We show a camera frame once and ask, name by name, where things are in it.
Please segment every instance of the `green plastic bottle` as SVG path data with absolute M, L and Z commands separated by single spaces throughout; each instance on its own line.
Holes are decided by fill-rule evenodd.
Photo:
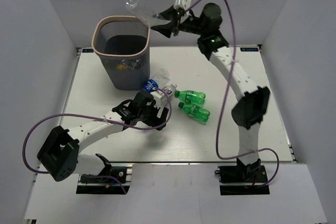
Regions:
M 192 90 L 185 91 L 175 91 L 175 97 L 179 98 L 185 104 L 204 104 L 205 103 L 205 93 L 196 92 Z
M 184 104 L 183 102 L 180 102 L 178 107 L 182 109 L 187 115 L 191 115 L 203 123 L 206 123 L 209 119 L 210 111 L 202 109 L 200 106 L 195 104 Z

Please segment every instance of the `clear plastic bottle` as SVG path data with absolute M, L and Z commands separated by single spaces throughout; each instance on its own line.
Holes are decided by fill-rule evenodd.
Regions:
M 127 0 L 126 9 L 148 27 L 166 25 L 170 22 L 155 12 L 145 0 Z
M 150 80 L 148 80 L 142 87 L 147 92 L 151 93 L 154 88 L 161 88 L 169 81 L 169 73 L 164 68 L 161 68 L 156 72 Z

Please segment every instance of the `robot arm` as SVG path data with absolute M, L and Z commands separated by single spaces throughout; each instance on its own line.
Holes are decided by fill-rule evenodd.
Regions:
M 175 0 L 172 7 L 160 13 L 163 18 L 171 22 L 152 26 L 151 29 L 167 38 L 170 38 L 171 34 L 177 36 L 179 31 L 200 35 L 197 44 L 201 53 L 228 80 L 233 57 L 231 54 L 222 55 L 218 52 L 219 48 L 228 47 L 227 40 L 219 31 L 222 23 L 220 7 L 208 3 L 201 15 L 196 17 L 192 10 L 189 10 L 190 5 L 191 0 Z M 239 129 L 239 154 L 257 150 L 259 128 L 267 111 L 270 91 L 267 87 L 259 87 L 237 62 L 230 86 L 238 101 L 232 109 L 232 117 Z M 258 153 L 237 159 L 237 172 L 242 179 L 254 176 L 254 171 L 259 167 Z
M 109 111 L 103 121 L 91 121 L 78 127 L 63 129 L 57 126 L 52 129 L 37 158 L 49 171 L 55 181 L 62 181 L 70 174 L 108 175 L 111 165 L 100 154 L 85 155 L 81 152 L 89 145 L 100 139 L 128 129 L 139 121 L 148 126 L 159 126 L 161 130 L 165 125 L 168 108 L 163 108 L 160 117 L 160 108 L 155 107 L 153 95 L 147 91 L 140 91 L 133 100 L 126 100 Z

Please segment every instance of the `white work surface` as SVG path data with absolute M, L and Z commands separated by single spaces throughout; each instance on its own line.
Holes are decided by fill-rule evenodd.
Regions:
M 268 176 L 275 164 L 265 165 Z M 76 195 L 78 175 L 37 176 L 25 218 L 37 224 L 314 224 L 326 222 L 308 168 L 281 164 L 270 195 L 221 196 L 216 164 L 133 167 L 127 195 Z
M 231 54 L 231 51 L 231 48 L 223 48 L 219 52 Z M 204 108 L 211 112 L 209 121 L 202 125 L 189 118 L 177 107 L 178 99 L 173 99 L 172 117 L 162 131 L 127 129 L 92 144 L 82 153 L 100 153 L 110 161 L 121 163 L 219 161 L 215 153 L 215 134 L 227 81 L 197 47 L 150 48 L 150 60 L 151 73 L 165 68 L 170 73 L 170 83 L 176 83 L 178 90 L 206 93 Z M 259 52 L 241 52 L 237 48 L 237 60 L 257 84 L 270 87 Z M 135 94 L 135 91 L 121 91 L 113 86 L 95 53 L 82 53 L 65 112 L 102 117 L 120 102 L 133 99 Z M 234 93 L 230 90 L 220 131 L 222 156 L 238 154 L 238 127 L 231 116 L 231 109 L 236 103 Z M 88 120 L 63 118 L 62 126 L 69 128 L 86 122 Z M 281 161 L 292 161 L 272 95 L 259 133 L 259 148 L 264 147 L 274 149 Z M 260 153 L 260 158 L 262 161 L 276 160 L 271 152 Z

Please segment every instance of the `water bottle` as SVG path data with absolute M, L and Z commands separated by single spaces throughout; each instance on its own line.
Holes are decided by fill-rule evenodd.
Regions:
M 161 88 L 169 81 L 169 73 L 167 70 L 161 68 L 148 80 L 142 87 L 147 92 L 151 93 L 154 88 Z
M 176 87 L 176 84 L 171 84 L 168 86 L 164 86 L 162 89 L 168 95 L 170 101 L 173 99 Z M 151 93 L 151 95 L 153 95 L 154 100 L 156 101 L 156 107 L 163 108 L 168 104 L 167 97 L 161 91 L 154 91 Z
M 196 92 L 192 90 L 185 91 L 175 91 L 175 97 L 179 98 L 185 104 L 195 103 L 195 104 L 204 104 L 205 103 L 205 93 Z
M 202 109 L 200 106 L 197 106 L 196 104 L 184 104 L 183 102 L 180 102 L 178 104 L 178 107 L 182 109 L 184 113 L 186 113 L 187 115 L 190 115 L 203 123 L 206 123 L 209 119 L 210 111 Z
M 149 28 L 166 25 L 170 22 L 170 20 L 165 20 L 159 13 L 154 11 L 145 0 L 127 0 L 126 9 Z

